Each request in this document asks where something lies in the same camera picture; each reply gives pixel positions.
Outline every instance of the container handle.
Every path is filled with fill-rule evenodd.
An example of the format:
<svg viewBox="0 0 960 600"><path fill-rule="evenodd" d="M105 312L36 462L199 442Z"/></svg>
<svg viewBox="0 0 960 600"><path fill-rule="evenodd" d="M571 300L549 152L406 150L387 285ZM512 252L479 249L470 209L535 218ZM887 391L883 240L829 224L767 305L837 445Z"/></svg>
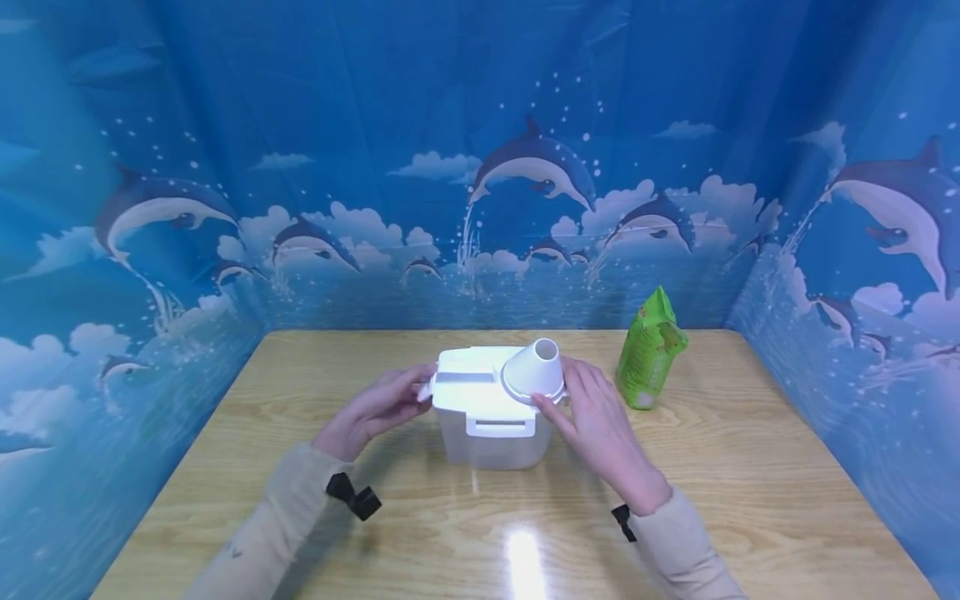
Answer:
<svg viewBox="0 0 960 600"><path fill-rule="evenodd" d="M537 418L527 420L477 419L467 415L467 435L473 438L532 438L537 433Z"/></svg>

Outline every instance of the black strap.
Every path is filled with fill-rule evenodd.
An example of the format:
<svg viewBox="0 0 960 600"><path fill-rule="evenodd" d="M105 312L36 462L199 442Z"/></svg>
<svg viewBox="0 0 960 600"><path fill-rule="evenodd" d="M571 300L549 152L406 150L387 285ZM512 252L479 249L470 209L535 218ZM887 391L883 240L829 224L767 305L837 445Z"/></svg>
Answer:
<svg viewBox="0 0 960 600"><path fill-rule="evenodd" d="M330 483L326 484L326 493L344 502L362 521L370 518L382 506L380 498L376 497L370 486L361 490L360 493L354 492L353 484L350 483L346 473L337 473L330 477Z"/></svg>
<svg viewBox="0 0 960 600"><path fill-rule="evenodd" d="M623 535L627 537L627 541L634 542L636 541L636 536L632 529L630 529L630 507L626 504L621 504L611 511L613 518L616 519L616 522L620 524L620 531L623 532Z"/></svg>

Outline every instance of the green package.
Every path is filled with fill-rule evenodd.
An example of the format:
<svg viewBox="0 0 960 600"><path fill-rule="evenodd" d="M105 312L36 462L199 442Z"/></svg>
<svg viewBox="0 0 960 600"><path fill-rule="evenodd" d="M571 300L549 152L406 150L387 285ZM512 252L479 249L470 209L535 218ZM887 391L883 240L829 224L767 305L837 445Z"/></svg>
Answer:
<svg viewBox="0 0 960 600"><path fill-rule="evenodd" d="M616 366L616 388L631 408L653 408L673 359L688 344L670 298L658 287L634 315Z"/></svg>

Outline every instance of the white spout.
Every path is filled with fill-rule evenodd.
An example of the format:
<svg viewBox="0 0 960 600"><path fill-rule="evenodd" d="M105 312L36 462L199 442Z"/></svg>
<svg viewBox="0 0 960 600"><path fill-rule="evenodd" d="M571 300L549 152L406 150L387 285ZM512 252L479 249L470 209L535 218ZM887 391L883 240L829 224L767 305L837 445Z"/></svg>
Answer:
<svg viewBox="0 0 960 600"><path fill-rule="evenodd" d="M533 404L533 394L560 399L564 395L564 367L557 343L540 338L514 354L504 363L500 379L507 393L524 404Z"/></svg>

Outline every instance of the white lid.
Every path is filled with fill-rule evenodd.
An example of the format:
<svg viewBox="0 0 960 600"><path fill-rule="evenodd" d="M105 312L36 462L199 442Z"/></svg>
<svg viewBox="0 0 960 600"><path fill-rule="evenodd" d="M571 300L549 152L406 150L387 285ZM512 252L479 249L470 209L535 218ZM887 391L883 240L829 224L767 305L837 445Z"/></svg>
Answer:
<svg viewBox="0 0 960 600"><path fill-rule="evenodd" d="M522 347L478 346L441 352L430 381L433 406L480 420L529 420L539 410L515 400L501 382L504 364Z"/></svg>

